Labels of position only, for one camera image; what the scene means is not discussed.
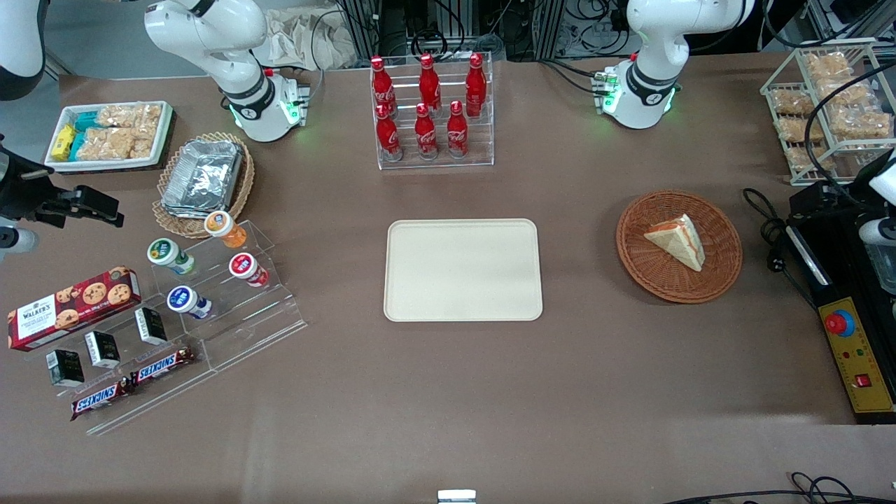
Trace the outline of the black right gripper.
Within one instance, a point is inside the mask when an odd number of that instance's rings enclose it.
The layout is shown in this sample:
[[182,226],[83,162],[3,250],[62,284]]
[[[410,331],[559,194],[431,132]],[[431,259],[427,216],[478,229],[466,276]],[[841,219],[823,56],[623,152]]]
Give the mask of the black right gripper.
[[53,184],[55,170],[1,147],[1,214],[12,221],[38,221],[64,229],[67,219],[101,221],[115,228],[124,226],[119,201],[86,185],[73,189],[73,206],[66,191]]

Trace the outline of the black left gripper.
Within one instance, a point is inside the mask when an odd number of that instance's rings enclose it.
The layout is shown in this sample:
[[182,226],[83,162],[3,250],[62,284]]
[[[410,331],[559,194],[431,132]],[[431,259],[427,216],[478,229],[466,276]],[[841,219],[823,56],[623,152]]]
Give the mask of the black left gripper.
[[[857,209],[858,213],[871,215],[873,218],[889,216],[892,203],[871,188],[870,183],[875,176],[892,168],[892,152],[887,150],[861,166],[853,181],[842,188],[848,194],[848,205]],[[836,215],[841,210],[837,203],[838,186],[826,181],[817,181],[802,188],[790,197],[790,220],[823,219]]]

